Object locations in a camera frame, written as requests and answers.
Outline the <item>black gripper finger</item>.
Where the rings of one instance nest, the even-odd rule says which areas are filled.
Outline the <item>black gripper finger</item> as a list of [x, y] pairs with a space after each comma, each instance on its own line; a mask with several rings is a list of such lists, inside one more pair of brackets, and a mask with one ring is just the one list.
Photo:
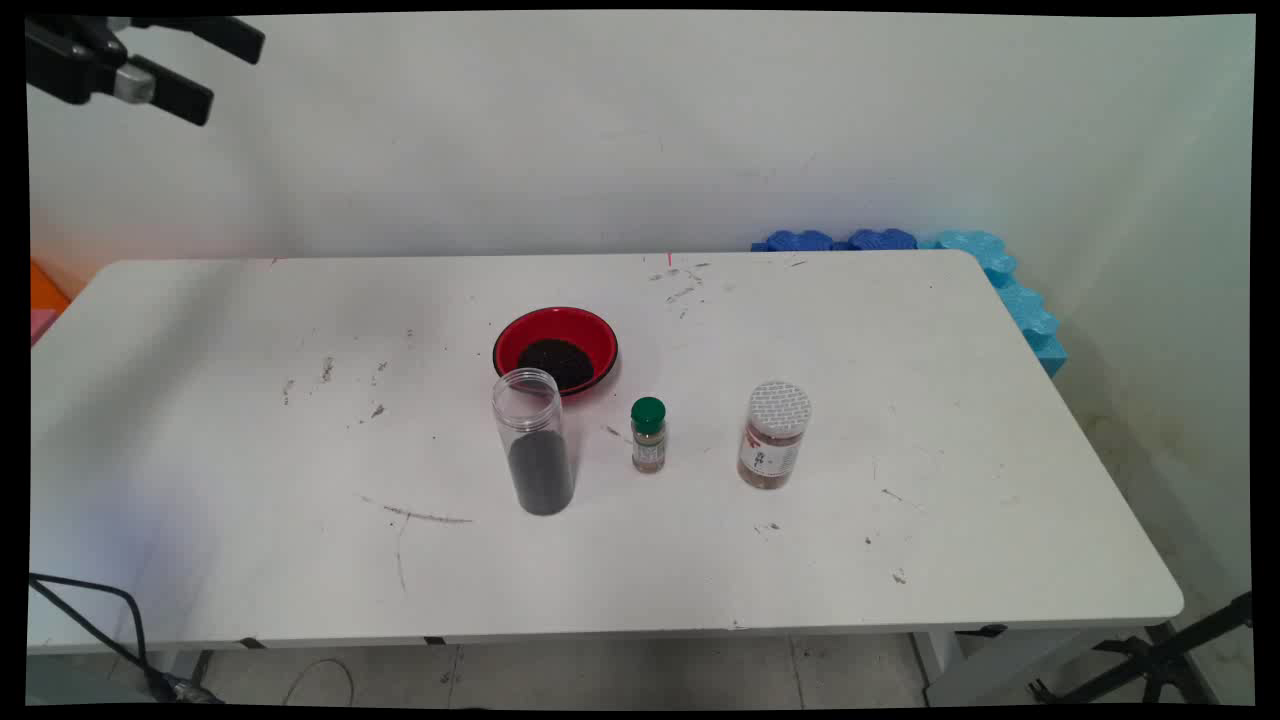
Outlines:
[[109, 15], [105, 19], [106, 41], [100, 61], [108, 67], [156, 65], [141, 55], [129, 54], [116, 32], [125, 28], [164, 28], [186, 32], [251, 65], [257, 64], [265, 47], [262, 31], [233, 15]]
[[193, 126], [209, 122], [214, 92], [141, 55], [114, 72], [113, 96], [134, 105], [150, 105]]

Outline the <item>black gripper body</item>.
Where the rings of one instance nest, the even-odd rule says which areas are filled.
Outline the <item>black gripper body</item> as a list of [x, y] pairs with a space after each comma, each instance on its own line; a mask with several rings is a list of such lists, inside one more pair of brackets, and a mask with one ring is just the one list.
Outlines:
[[26, 81], [70, 105], [114, 94], [128, 63], [125, 45], [105, 15], [27, 15]]

